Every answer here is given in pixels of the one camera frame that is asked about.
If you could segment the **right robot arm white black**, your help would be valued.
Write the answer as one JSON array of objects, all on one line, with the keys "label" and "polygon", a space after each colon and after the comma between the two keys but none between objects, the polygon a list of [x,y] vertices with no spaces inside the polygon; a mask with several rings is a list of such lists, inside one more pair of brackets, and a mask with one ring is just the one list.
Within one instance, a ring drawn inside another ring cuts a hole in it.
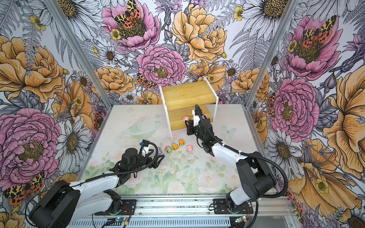
[{"label": "right robot arm white black", "polygon": [[259,152],[245,154],[213,137],[209,119],[183,119],[187,135],[195,135],[204,151],[233,165],[239,175],[239,186],[227,194],[226,205],[232,212],[245,203],[257,200],[277,184],[268,163]]}]

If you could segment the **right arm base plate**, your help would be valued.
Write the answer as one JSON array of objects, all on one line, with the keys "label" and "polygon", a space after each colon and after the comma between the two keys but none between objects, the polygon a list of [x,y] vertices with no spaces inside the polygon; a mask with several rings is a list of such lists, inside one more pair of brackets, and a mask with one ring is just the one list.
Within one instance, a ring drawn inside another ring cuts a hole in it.
[{"label": "right arm base plate", "polygon": [[210,209],[215,214],[252,214],[254,212],[253,207],[250,203],[244,202],[240,205],[234,204],[233,201],[221,198],[213,199],[213,205]]}]

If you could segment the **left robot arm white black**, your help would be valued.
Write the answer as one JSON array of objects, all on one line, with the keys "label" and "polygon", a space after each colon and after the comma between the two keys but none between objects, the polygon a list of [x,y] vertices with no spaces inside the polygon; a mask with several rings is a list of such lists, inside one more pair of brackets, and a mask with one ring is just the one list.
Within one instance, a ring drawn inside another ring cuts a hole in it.
[{"label": "left robot arm white black", "polygon": [[33,207],[28,219],[37,228],[65,228],[70,223],[94,214],[134,214],[135,200],[125,200],[114,191],[144,169],[158,168],[164,155],[153,144],[140,150],[128,148],[108,172],[67,183],[59,180]]}]

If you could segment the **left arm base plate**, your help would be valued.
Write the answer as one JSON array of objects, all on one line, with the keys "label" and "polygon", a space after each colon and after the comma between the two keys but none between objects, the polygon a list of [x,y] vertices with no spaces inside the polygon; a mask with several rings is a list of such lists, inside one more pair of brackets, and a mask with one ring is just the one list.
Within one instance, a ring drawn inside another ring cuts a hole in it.
[{"label": "left arm base plate", "polygon": [[136,202],[135,199],[121,199],[119,203],[112,203],[111,207],[106,211],[100,211],[95,213],[97,216],[122,216],[122,215],[134,215],[136,210]]}]

